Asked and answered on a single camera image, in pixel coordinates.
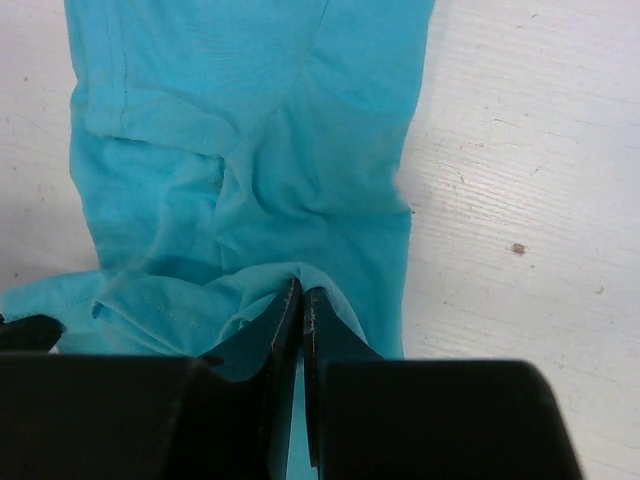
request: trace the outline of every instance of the white wooden surface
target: white wooden surface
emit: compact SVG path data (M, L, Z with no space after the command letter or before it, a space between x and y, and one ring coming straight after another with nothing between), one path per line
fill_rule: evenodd
M73 84L62 1L0 0L0 289L95 265ZM588 477L640 478L640 2L439 0L399 182L407 353L533 361Z

